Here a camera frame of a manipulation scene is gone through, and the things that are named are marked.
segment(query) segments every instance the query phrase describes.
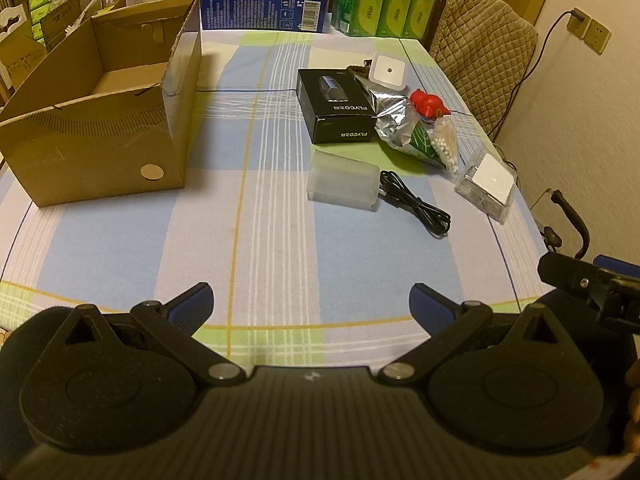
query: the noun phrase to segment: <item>blue box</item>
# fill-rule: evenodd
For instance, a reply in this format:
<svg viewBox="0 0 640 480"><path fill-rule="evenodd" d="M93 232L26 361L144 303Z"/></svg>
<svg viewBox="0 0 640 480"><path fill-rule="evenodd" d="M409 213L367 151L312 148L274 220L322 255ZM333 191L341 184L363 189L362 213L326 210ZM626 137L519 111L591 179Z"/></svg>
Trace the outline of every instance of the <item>blue box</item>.
<svg viewBox="0 0 640 480"><path fill-rule="evenodd" d="M203 30L322 32L326 0L200 0Z"/></svg>

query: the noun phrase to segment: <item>hand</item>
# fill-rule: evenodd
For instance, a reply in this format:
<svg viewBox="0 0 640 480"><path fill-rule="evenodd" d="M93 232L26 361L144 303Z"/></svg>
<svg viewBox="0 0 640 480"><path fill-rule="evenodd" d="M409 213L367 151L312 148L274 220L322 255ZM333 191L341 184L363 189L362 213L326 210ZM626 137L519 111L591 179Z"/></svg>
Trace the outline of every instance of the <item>hand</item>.
<svg viewBox="0 0 640 480"><path fill-rule="evenodd" d="M631 420L625 429L625 449L632 453L640 452L640 359L629 368L625 382L635 388L629 399Z"/></svg>

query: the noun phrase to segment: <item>clear plastic case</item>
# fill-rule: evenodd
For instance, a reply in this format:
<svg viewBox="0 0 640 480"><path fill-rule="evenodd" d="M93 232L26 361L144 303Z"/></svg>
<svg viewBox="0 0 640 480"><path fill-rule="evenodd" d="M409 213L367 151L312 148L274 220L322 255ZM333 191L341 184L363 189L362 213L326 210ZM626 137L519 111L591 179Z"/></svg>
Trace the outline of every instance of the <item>clear plastic case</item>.
<svg viewBox="0 0 640 480"><path fill-rule="evenodd" d="M309 200L370 210L379 188L379 167L320 150L314 153L306 184Z"/></svg>
<svg viewBox="0 0 640 480"><path fill-rule="evenodd" d="M502 224L513 202L515 183L515 172L483 146L458 176L456 192Z"/></svg>

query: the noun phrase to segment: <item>black box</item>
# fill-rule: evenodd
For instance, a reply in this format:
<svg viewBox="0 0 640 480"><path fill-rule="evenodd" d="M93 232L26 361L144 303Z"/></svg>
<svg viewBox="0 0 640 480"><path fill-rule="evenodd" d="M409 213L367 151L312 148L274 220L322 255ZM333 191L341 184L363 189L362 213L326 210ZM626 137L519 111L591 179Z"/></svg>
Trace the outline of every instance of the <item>black box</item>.
<svg viewBox="0 0 640 480"><path fill-rule="evenodd" d="M300 69L296 94L311 142L362 142L377 137L364 90L346 70Z"/></svg>

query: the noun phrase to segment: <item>red toy bird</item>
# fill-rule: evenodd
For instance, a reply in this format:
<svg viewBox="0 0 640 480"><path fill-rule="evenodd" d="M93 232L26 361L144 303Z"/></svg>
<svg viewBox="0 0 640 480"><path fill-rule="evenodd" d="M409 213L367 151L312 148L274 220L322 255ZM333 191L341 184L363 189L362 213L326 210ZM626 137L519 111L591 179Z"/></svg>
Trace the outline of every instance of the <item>red toy bird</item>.
<svg viewBox="0 0 640 480"><path fill-rule="evenodd" d="M418 113L432 121L443 115L451 115L451 112L437 95L426 94L420 89L414 91L409 97Z"/></svg>

